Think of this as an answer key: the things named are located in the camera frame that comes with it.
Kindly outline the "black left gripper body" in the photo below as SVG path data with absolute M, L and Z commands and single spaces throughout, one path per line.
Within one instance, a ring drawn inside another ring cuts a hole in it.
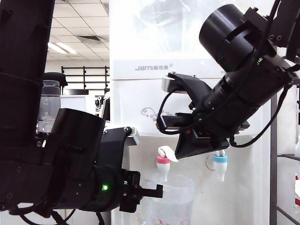
M 142 199 L 140 190 L 140 172 L 123 170 L 123 186 L 121 189 L 120 211 L 134 213 Z

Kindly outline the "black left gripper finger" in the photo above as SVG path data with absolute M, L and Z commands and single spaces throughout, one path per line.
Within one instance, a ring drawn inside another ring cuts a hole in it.
M 156 189 L 141 188 L 140 195 L 145 197 L 163 198 L 163 185 L 156 185 Z

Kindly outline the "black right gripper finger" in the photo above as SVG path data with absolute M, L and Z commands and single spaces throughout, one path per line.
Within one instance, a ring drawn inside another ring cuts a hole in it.
M 189 113 L 176 113 L 175 116 L 163 115 L 162 119 L 162 131 L 169 129 L 179 129 L 193 128 L 196 126 L 196 121 L 194 120 L 192 114 Z

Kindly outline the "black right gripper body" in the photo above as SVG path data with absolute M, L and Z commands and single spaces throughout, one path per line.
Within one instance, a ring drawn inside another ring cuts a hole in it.
M 229 147 L 227 139 L 218 139 L 209 135 L 201 135 L 194 130 L 180 133 L 175 150 L 177 159 L 201 155 Z

